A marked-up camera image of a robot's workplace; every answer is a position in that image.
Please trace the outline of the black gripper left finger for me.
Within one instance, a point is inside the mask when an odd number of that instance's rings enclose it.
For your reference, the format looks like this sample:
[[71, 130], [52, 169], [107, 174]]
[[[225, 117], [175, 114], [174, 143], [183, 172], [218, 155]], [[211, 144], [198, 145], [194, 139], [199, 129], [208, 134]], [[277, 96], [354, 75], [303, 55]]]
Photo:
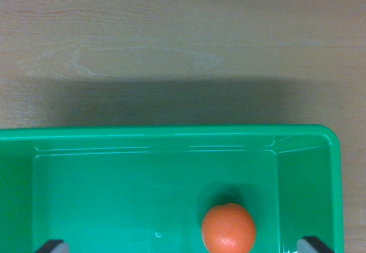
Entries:
[[44, 243], [35, 253], [69, 253], [69, 244], [62, 239], [51, 239]]

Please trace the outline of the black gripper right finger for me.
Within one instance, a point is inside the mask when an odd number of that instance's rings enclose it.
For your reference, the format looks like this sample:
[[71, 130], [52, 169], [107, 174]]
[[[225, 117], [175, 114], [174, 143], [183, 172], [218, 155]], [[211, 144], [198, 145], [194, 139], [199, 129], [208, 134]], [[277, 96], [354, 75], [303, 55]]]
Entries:
[[304, 236], [296, 244], [298, 253], [335, 253], [316, 236]]

